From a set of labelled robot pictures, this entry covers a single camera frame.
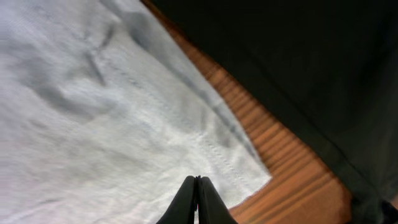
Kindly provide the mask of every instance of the black fabric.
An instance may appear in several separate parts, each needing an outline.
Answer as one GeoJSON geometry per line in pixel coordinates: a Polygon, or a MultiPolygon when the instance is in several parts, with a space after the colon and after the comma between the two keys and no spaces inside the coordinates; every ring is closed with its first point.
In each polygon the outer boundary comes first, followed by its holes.
{"type": "Polygon", "coordinates": [[[388,202],[382,202],[381,208],[384,214],[383,224],[398,224],[398,211],[388,202]]]}
{"type": "Polygon", "coordinates": [[[353,194],[353,223],[398,195],[398,1],[152,0],[353,194]]]}

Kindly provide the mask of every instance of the wooden surface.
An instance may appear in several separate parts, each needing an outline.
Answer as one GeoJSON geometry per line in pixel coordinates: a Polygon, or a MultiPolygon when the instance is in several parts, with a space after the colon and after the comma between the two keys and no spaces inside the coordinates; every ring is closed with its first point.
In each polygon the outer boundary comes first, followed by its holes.
{"type": "Polygon", "coordinates": [[[351,218],[351,195],[315,153],[230,74],[190,44],[153,7],[149,7],[224,98],[273,176],[262,190],[231,209],[236,221],[267,224],[348,222],[351,218]]]}
{"type": "Polygon", "coordinates": [[[392,201],[391,203],[396,209],[398,209],[398,195],[396,196],[396,198],[392,201]]]}

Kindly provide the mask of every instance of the white cloth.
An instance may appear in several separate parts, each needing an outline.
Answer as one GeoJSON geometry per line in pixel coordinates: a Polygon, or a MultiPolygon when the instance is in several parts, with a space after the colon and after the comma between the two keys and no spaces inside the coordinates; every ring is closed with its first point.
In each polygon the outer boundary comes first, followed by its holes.
{"type": "Polygon", "coordinates": [[[188,175],[232,207],[270,175],[137,1],[2,1],[0,223],[155,223],[188,175]]]}

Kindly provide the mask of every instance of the stitched seam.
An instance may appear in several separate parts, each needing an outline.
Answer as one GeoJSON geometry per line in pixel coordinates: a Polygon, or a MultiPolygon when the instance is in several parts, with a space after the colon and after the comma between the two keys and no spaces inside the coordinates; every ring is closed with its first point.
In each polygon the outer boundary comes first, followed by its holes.
{"type": "MultiPolygon", "coordinates": [[[[62,24],[61,22],[57,21],[56,19],[54,19],[47,11],[45,11],[42,7],[40,6],[34,6],[33,10],[35,12],[37,12],[39,15],[44,16],[46,18],[46,20],[48,20],[49,22],[52,22],[55,25],[60,26],[64,31],[66,31],[67,33],[69,33],[72,38],[74,38],[75,40],[78,40],[80,42],[83,42],[84,44],[88,44],[90,46],[89,51],[92,52],[98,52],[98,48],[96,48],[91,42],[87,41],[86,39],[80,37],[78,34],[74,33],[72,30],[70,30],[65,24],[62,24]]],[[[123,75],[124,77],[128,77],[128,79],[132,79],[131,77],[129,77],[128,75],[126,75],[126,73],[124,71],[122,71],[121,69],[117,68],[113,62],[109,59],[106,58],[104,56],[102,56],[101,54],[97,54],[99,56],[99,58],[101,58],[102,60],[104,60],[109,67],[111,67],[112,69],[114,69],[115,72],[120,73],[121,75],[123,75]]],[[[138,84],[138,82],[136,82],[133,79],[133,82],[135,83],[135,85],[139,88],[144,88],[143,86],[140,86],[140,84],[138,84]]],[[[190,122],[189,119],[183,119],[181,116],[178,116],[178,113],[176,113],[174,110],[172,110],[170,107],[168,107],[165,103],[161,102],[159,99],[157,99],[154,95],[144,91],[144,93],[151,97],[152,99],[158,101],[164,108],[167,108],[170,112],[172,112],[172,114],[179,119],[180,121],[182,121],[184,124],[186,124],[189,128],[192,128],[192,122],[190,122]]],[[[203,137],[207,137],[208,135],[206,133],[200,133],[199,136],[203,136],[203,137]]],[[[223,161],[224,165],[227,166],[227,168],[232,171],[235,176],[243,183],[243,185],[245,186],[245,188],[247,189],[252,189],[252,187],[248,187],[248,183],[246,181],[246,179],[242,178],[237,172],[236,170],[231,166],[231,164],[216,150],[216,147],[209,142],[209,140],[207,138],[203,138],[203,141],[207,144],[207,146],[211,149],[211,151],[213,152],[214,155],[216,155],[217,157],[219,157],[221,159],[221,161],[223,161]]],[[[216,164],[216,166],[220,166],[220,164],[217,161],[214,161],[212,157],[207,156],[206,157],[214,162],[216,164]]],[[[231,178],[230,175],[228,175],[228,179],[231,181],[231,183],[236,187],[236,180],[234,178],[231,178]]]]}

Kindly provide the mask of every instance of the wooden table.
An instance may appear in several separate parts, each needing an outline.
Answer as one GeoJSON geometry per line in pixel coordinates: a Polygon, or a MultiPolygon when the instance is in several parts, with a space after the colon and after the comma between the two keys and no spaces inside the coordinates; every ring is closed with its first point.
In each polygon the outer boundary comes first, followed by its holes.
{"type": "Polygon", "coordinates": [[[262,190],[231,209],[235,220],[267,224],[350,221],[351,195],[321,159],[226,70],[189,43],[150,2],[145,3],[224,98],[273,176],[262,190]]]}

